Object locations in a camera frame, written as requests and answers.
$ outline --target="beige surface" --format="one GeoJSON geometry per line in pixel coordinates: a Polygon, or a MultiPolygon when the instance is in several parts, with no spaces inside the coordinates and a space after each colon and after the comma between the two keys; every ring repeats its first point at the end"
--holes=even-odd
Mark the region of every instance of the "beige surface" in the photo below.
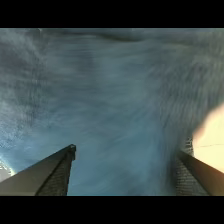
{"type": "Polygon", "coordinates": [[[193,147],[197,159],[224,172],[224,105],[195,133],[193,147]]]}

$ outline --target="dark fabric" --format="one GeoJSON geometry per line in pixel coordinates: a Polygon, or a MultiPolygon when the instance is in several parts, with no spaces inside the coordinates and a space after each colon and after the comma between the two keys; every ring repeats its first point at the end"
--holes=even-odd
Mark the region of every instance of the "dark fabric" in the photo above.
{"type": "Polygon", "coordinates": [[[176,195],[223,48],[223,29],[0,29],[0,159],[18,172],[73,143],[69,195],[176,195]]]}

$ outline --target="dark gray surface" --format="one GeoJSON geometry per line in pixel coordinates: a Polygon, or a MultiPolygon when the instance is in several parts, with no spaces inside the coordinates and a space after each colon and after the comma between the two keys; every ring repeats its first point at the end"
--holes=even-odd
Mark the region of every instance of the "dark gray surface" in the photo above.
{"type": "Polygon", "coordinates": [[[0,29],[1,158],[20,171],[73,142],[69,195],[175,195],[223,52],[223,29],[0,29]]]}

